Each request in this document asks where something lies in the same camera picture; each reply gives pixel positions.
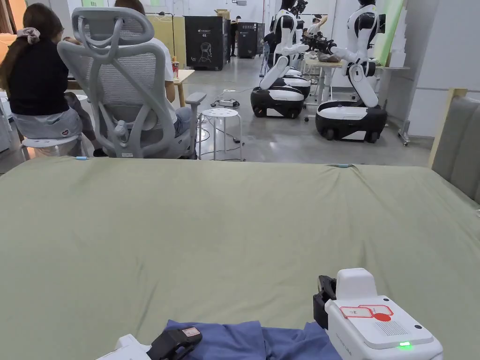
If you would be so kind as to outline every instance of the vent grille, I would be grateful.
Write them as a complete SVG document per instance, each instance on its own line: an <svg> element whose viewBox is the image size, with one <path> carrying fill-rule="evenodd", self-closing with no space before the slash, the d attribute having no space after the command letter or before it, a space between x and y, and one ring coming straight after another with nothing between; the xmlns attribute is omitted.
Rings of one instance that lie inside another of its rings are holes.
<svg viewBox="0 0 480 360"><path fill-rule="evenodd" d="M409 332L405 330L402 325L396 321L389 322L377 322L375 327L384 335L387 336L397 336L397 335L408 335Z"/></svg>

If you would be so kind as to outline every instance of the wooden desk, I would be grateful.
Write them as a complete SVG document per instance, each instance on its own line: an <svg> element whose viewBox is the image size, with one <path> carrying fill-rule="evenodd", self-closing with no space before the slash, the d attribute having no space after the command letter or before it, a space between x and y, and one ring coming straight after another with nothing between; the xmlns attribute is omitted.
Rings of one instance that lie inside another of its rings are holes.
<svg viewBox="0 0 480 360"><path fill-rule="evenodd" d="M319 75L319 92L318 92L318 99L317 104L310 103L307 105L311 106L318 106L324 101L327 101L330 94L330 87L332 84L332 77L333 72L332 69L338 69L343 66L341 62L320 62L318 59L310 59L305 58L305 65L311 67L319 67L321 68L320 75ZM379 86L379 105L381 107L385 107L387 95L388 95L388 87L390 85L391 79L391 71L395 70L408 70L408 67L403 68L393 68L393 67L385 67L385 66L378 66L376 67L377 70L383 71L382 77L380 78L380 86Z"/></svg>
<svg viewBox="0 0 480 360"><path fill-rule="evenodd" d="M173 80L173 84L178 88L179 91L179 101L181 108L184 108L186 106L185 94L183 93L183 82L194 72L195 70L179 70L178 78Z"/></svg>
<svg viewBox="0 0 480 360"><path fill-rule="evenodd" d="M193 73L195 70L179 70L179 76L173 80L173 84L178 88L180 106L185 107L185 94L183 93L183 82ZM68 90L81 90L82 88L75 79L68 80Z"/></svg>

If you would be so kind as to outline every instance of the black shirt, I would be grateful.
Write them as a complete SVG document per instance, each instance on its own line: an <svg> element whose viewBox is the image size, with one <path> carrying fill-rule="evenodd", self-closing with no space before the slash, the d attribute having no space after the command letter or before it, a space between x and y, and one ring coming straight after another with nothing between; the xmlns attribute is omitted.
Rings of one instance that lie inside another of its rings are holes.
<svg viewBox="0 0 480 360"><path fill-rule="evenodd" d="M237 22L233 21L230 24L230 36L235 37L235 34L236 34L238 29L239 29L239 24Z"/></svg>
<svg viewBox="0 0 480 360"><path fill-rule="evenodd" d="M51 115L69 109L64 98L68 68L50 39L29 45L8 79L10 107L19 115Z"/></svg>
<svg viewBox="0 0 480 360"><path fill-rule="evenodd" d="M270 54L273 54L276 49L276 36L274 33L269 33L267 36L264 37L264 42L268 44L270 47Z"/></svg>

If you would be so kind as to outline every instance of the black box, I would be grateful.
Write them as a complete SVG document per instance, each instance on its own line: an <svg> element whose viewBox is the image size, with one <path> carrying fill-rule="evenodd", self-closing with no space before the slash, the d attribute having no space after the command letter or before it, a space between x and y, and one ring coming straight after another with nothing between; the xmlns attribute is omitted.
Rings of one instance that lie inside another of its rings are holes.
<svg viewBox="0 0 480 360"><path fill-rule="evenodd" d="M187 66L222 70L228 60L230 21L221 16L185 16Z"/></svg>
<svg viewBox="0 0 480 360"><path fill-rule="evenodd" d="M257 55L257 29L257 23L239 23L239 39L237 43L239 58L253 59Z"/></svg>

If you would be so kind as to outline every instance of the folded blue fabric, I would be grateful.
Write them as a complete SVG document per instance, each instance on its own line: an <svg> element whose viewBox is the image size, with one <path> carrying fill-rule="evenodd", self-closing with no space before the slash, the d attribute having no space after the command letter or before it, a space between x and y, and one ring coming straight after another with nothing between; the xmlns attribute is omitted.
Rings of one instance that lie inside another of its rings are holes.
<svg viewBox="0 0 480 360"><path fill-rule="evenodd" d="M263 328L267 360L341 360L325 330L307 323L303 330Z"/></svg>
<svg viewBox="0 0 480 360"><path fill-rule="evenodd" d="M185 360L265 360L264 337L258 321L238 325L180 324L169 320L166 329L195 326L202 341Z"/></svg>
<svg viewBox="0 0 480 360"><path fill-rule="evenodd" d="M195 326L203 336L185 360L341 360L317 323L303 330L268 328L258 321L238 325L177 323L166 329Z"/></svg>

